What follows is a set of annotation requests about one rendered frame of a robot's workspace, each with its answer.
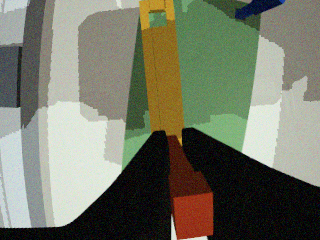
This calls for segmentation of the grey slotted metal rail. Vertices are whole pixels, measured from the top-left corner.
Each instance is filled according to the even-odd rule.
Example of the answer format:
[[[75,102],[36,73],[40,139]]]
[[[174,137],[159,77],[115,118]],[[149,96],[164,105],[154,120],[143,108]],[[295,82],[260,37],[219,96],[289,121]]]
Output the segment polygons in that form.
[[[0,228],[47,227],[39,63],[47,0],[0,0]]]

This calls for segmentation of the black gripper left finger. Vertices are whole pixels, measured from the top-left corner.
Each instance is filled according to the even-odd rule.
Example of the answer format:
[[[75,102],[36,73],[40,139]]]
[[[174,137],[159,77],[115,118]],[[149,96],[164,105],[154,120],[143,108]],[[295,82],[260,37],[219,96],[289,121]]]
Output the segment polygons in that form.
[[[171,240],[171,157],[155,131],[103,195],[64,227],[0,228],[0,240]]]

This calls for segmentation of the blue pin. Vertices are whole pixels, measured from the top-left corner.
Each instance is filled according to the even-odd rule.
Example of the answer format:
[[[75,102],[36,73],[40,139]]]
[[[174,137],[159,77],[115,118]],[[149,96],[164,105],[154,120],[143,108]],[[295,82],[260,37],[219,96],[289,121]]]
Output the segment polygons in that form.
[[[277,5],[283,4],[285,0],[251,0],[252,3],[244,5],[243,8],[240,8],[239,11],[235,11],[235,19],[245,19],[251,15],[259,15],[268,9],[277,7]]]

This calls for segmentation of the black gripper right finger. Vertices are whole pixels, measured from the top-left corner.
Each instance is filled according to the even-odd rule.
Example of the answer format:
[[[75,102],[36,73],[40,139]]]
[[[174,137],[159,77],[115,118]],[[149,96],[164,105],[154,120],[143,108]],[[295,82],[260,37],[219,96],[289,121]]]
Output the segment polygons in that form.
[[[183,128],[183,151],[213,192],[207,240],[320,240],[320,187]]]

